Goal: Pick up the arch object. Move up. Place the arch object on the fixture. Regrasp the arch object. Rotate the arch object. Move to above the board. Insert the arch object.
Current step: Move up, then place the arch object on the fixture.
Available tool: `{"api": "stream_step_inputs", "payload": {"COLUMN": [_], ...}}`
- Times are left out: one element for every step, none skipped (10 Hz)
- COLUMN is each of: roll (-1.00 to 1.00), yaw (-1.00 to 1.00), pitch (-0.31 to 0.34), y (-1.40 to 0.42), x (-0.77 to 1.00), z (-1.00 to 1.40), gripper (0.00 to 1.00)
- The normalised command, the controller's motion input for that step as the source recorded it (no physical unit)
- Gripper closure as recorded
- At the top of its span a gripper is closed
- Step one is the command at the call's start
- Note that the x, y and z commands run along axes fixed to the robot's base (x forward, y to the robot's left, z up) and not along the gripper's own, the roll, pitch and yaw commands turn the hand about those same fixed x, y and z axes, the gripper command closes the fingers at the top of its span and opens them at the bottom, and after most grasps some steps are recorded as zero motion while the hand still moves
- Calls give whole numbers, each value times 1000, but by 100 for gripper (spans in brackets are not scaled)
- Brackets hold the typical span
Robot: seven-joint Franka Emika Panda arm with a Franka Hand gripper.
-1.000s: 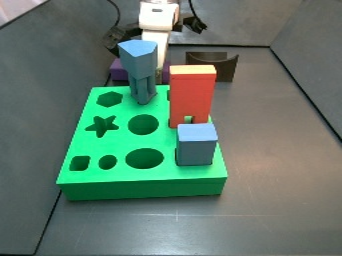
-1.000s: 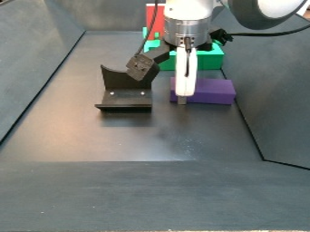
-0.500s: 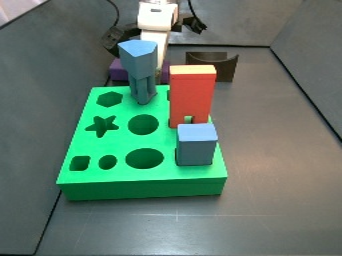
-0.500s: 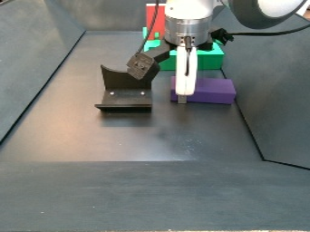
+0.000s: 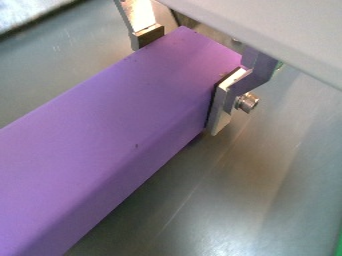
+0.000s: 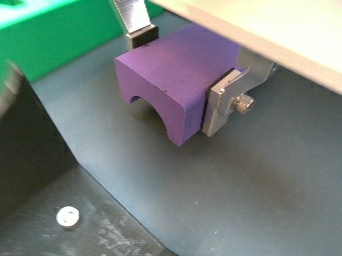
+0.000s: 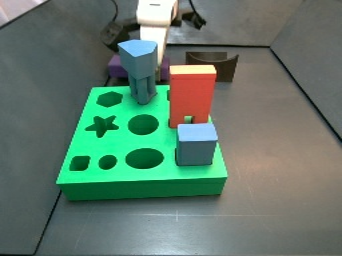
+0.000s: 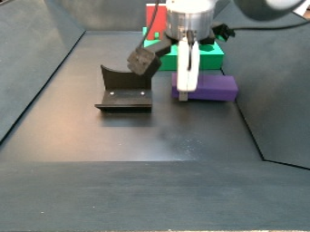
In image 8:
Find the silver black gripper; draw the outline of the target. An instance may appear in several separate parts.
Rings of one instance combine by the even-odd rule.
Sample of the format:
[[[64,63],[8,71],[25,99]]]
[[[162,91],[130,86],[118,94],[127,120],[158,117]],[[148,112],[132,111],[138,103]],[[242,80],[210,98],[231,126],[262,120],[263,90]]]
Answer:
[[[235,34],[222,23],[214,22],[218,0],[166,0],[166,29],[162,40],[178,44],[176,89],[179,101],[187,101],[187,91],[198,85],[200,67],[199,44],[226,41]]]

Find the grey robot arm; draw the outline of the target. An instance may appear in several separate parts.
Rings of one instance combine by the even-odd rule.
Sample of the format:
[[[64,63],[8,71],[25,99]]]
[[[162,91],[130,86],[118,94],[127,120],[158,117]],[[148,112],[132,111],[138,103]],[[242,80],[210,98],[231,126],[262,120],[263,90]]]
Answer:
[[[294,10],[305,0],[234,0],[241,12],[253,20],[271,21]],[[238,28],[212,26],[218,0],[166,0],[166,34],[176,40],[176,90],[182,102],[198,88],[200,68],[199,44],[211,35],[227,40]]]

